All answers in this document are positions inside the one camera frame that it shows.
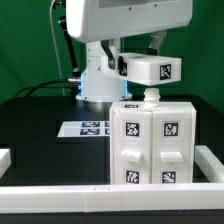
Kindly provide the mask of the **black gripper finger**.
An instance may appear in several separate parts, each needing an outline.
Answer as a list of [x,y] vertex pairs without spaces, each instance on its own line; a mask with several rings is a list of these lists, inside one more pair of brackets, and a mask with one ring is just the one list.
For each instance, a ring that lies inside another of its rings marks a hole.
[[158,31],[151,34],[152,40],[148,48],[149,55],[159,55],[162,45],[166,39],[167,31]]
[[117,67],[117,57],[118,57],[118,43],[116,39],[103,40],[101,42],[101,47],[103,48],[105,54],[108,58],[108,67],[115,70]]

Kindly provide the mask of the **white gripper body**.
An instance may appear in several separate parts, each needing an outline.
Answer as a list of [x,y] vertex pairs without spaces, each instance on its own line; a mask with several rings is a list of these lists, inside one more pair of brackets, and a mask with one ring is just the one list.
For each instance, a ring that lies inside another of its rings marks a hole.
[[193,0],[66,0],[68,33],[83,42],[187,26]]

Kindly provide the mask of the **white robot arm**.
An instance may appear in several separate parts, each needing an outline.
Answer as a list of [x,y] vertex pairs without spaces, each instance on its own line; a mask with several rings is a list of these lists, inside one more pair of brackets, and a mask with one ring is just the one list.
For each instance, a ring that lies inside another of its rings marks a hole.
[[150,33],[158,50],[166,31],[189,24],[193,0],[66,0],[69,35],[86,45],[87,67],[79,100],[129,98],[127,84],[147,86],[181,79],[181,60],[158,54],[122,53],[120,39]]

